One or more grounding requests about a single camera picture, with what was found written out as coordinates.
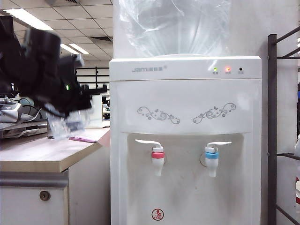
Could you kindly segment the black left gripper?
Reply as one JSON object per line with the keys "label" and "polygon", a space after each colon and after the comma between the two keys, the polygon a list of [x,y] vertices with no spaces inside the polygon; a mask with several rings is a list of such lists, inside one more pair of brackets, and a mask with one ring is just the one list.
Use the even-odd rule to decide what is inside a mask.
{"label": "black left gripper", "polygon": [[66,127],[69,132],[84,129],[84,120],[78,110],[91,108],[91,95],[93,90],[88,85],[80,85],[77,81],[73,67],[60,67],[58,69],[59,86],[53,88],[49,100],[43,100],[40,106],[48,113],[67,117]]}

